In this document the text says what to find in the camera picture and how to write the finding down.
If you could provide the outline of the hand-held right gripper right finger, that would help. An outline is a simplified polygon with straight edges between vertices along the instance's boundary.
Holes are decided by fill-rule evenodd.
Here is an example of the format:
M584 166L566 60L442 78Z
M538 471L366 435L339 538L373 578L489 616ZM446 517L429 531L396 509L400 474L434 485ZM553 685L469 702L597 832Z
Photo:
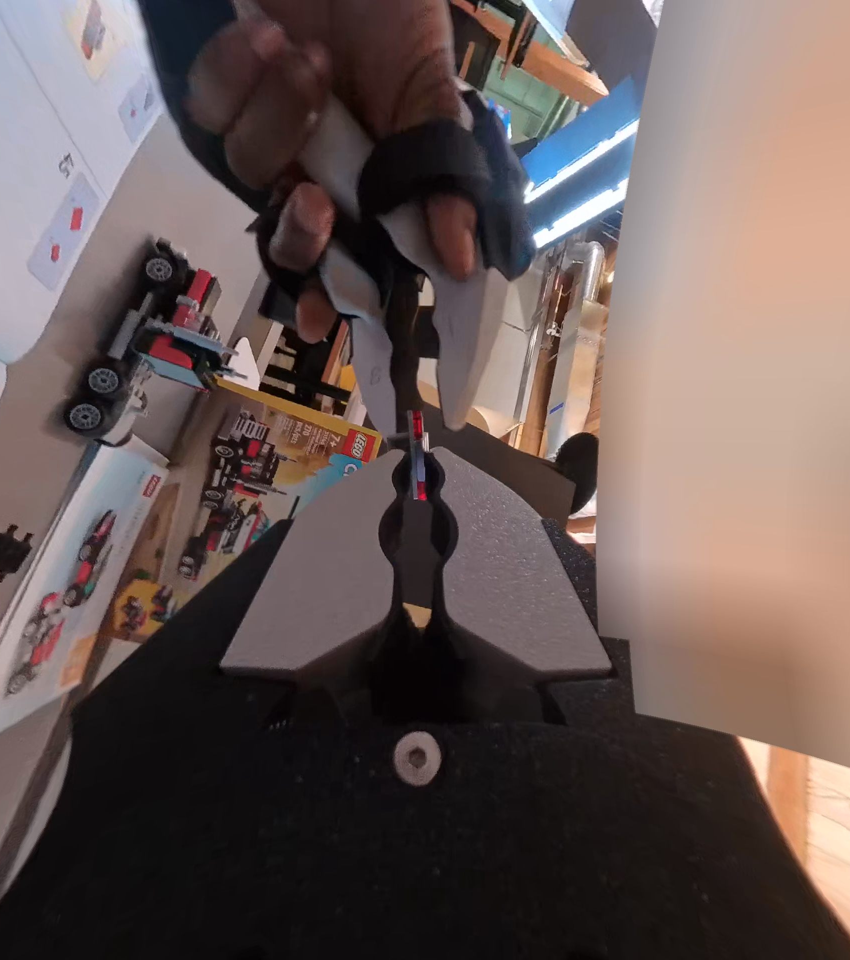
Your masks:
M604 678L612 665L542 518L499 480L443 447L440 505L454 545L443 611L482 685Z

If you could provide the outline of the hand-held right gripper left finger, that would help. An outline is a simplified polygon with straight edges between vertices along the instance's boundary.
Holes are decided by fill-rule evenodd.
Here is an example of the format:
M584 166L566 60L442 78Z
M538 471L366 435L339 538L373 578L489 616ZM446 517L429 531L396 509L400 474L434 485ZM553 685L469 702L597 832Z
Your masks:
M291 523L221 662L230 674L345 690L389 617L395 573L381 524L395 449L319 495Z

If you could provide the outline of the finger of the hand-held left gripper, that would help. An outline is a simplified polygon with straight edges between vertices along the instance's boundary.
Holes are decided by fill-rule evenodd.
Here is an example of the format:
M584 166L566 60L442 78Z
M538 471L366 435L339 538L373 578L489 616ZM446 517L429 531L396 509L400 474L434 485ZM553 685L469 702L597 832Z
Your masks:
M396 434L396 392L391 378L392 342L375 319L350 317L352 366L372 426L383 436Z
M444 426L466 425L491 357L509 291L508 279L496 268L476 270L456 281L441 272L431 279L432 325L438 336L436 389Z

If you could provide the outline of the black red lego truck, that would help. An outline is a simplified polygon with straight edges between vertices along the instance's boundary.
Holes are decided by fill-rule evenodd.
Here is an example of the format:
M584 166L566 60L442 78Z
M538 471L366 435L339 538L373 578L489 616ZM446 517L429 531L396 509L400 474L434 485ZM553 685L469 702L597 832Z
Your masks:
M136 298L63 404L66 429L86 441L121 447L147 415L151 379L206 394L221 377L245 378L234 366L238 351L223 342L213 320L220 294L215 274L192 266L166 238L153 239L138 273Z

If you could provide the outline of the lego set cardboard box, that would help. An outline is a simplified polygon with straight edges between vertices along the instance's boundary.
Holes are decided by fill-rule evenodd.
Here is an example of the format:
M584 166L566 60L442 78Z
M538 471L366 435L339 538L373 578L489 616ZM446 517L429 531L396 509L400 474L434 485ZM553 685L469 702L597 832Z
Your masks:
M369 426L239 386L217 388L187 425L102 632L145 642L278 522L382 451Z

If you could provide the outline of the lego instruction booklet car cover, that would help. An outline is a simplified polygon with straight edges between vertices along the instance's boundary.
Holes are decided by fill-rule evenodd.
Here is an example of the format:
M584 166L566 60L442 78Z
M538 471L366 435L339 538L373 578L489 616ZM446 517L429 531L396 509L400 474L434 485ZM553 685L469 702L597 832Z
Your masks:
M167 465L137 437L86 449L0 621L0 734L82 679Z

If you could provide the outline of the open lego instruction booklet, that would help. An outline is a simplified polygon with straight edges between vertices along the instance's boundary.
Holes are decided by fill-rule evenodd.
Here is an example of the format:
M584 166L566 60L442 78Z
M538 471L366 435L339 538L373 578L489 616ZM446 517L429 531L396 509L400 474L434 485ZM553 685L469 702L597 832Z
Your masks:
M137 2L0 1L0 362L47 325L163 111Z

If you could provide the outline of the person's left hand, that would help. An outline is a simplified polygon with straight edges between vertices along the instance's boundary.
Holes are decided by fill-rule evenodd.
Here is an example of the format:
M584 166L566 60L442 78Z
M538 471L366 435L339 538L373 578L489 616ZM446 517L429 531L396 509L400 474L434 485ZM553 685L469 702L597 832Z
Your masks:
M250 210L272 210L260 255L302 278L307 343L336 321L309 278L335 204L296 160L329 96L374 141L433 122L470 131L447 2L141 2L167 108L205 172Z

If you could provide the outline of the computer monitor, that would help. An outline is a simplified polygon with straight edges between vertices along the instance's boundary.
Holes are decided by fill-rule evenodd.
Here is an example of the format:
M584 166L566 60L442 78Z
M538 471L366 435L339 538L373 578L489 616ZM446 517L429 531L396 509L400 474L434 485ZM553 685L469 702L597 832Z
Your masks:
M626 77L523 158L526 216L539 251L623 205L643 98L644 86Z

